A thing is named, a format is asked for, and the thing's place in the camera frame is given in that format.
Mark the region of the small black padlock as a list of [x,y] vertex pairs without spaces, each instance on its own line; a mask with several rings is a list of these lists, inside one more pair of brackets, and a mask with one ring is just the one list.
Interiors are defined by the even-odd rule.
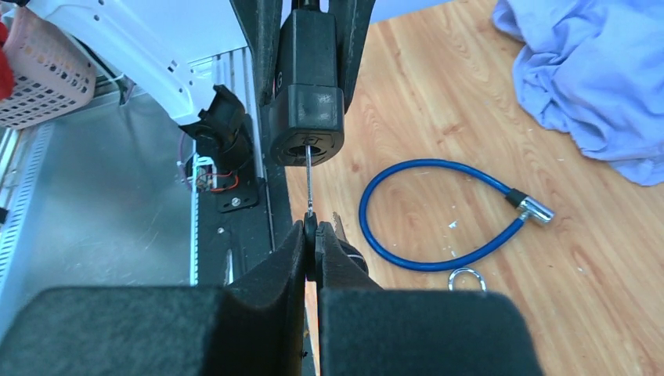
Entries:
[[320,165],[343,146],[336,20],[318,1],[294,1],[280,29],[269,115],[270,156],[278,165]]

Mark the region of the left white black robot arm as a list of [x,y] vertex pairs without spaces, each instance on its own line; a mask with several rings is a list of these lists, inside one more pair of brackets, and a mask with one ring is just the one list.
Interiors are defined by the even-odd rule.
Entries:
[[182,49],[241,31],[255,98],[267,110],[269,156],[310,168],[344,143],[372,1],[26,1],[39,17],[81,40],[146,90],[199,144],[230,168],[221,93]]

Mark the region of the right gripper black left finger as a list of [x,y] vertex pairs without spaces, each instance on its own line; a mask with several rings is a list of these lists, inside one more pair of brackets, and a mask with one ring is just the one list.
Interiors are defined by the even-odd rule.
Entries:
[[202,375],[299,375],[304,345],[305,231],[301,221],[263,262],[208,299]]

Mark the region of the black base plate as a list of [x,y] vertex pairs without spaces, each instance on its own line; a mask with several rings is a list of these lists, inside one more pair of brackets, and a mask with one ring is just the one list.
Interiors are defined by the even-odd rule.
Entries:
[[[203,358],[208,298],[201,288],[225,287],[276,251],[291,226],[284,170],[262,147],[262,108],[255,99],[251,52],[224,52],[203,64],[217,100],[192,132],[192,246],[189,316]],[[304,318],[302,369],[313,372]]]

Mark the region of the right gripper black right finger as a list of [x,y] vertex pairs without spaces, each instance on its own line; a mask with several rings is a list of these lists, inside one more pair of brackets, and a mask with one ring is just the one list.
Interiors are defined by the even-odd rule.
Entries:
[[316,231],[324,375],[540,375],[523,316],[488,291],[389,290]]

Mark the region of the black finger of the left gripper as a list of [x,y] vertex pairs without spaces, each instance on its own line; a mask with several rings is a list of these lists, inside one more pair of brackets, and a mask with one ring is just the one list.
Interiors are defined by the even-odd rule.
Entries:
[[273,97],[283,1],[231,0],[230,4],[251,51],[257,102],[263,107]]
[[345,112],[351,106],[375,0],[330,0],[328,13],[336,21],[337,86]]

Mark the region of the brass padlock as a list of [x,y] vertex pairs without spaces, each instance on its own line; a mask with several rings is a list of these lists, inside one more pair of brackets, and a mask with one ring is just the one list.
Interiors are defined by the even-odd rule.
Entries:
[[455,290],[487,291],[485,278],[475,269],[462,267],[453,270],[448,277],[447,288]]

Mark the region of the pink perforated basket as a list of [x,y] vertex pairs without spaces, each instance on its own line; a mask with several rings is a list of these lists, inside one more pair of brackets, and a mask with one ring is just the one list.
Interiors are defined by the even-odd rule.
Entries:
[[88,104],[96,68],[54,24],[27,8],[15,8],[2,46],[13,74],[11,93],[1,100],[1,126],[38,125]]

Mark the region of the crumpled lavender cloth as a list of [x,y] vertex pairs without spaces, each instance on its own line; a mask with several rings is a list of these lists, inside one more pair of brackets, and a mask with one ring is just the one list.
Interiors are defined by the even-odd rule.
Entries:
[[523,43],[521,107],[629,181],[663,181],[663,4],[499,1],[498,31]]

